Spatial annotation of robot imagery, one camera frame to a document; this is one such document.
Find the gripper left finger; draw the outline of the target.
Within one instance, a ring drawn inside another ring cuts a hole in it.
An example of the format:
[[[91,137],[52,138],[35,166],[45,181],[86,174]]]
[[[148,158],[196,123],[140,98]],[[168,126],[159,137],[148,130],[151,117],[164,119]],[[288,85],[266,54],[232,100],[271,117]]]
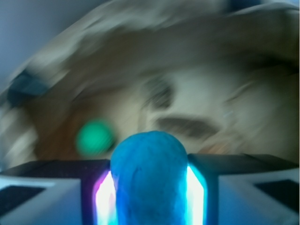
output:
[[[3,225],[114,225],[110,161],[31,161],[0,174]]]

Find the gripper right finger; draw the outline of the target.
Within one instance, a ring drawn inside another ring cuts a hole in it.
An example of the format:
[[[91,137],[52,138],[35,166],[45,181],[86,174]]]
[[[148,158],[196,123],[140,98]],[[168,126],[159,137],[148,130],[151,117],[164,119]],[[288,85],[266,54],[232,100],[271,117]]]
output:
[[[189,154],[187,224],[297,225],[300,169],[266,154]]]

